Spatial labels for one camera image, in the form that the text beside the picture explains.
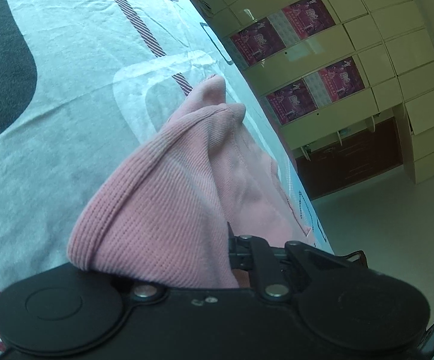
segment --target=metal rivet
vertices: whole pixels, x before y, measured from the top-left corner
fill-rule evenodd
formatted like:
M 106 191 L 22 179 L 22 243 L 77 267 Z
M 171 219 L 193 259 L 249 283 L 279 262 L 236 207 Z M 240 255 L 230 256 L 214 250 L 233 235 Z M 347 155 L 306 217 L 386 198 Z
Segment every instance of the metal rivet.
M 157 288 L 150 284 L 143 284 L 134 288 L 134 295 L 139 298 L 150 298 L 157 293 Z
M 199 299 L 192 299 L 191 303 L 194 306 L 203 306 L 204 305 L 204 301 L 203 300 L 199 300 Z
M 287 295 L 288 288 L 282 284 L 271 284 L 266 287 L 266 294 L 278 298 Z

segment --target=bed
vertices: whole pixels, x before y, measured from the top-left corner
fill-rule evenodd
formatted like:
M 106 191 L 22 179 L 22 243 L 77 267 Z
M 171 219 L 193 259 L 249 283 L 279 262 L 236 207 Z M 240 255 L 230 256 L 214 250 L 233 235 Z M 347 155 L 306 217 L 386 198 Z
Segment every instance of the bed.
M 245 126 L 331 252 L 278 135 L 189 0 L 0 0 L 0 290 L 67 261 L 91 196 L 211 74 L 246 105 Z

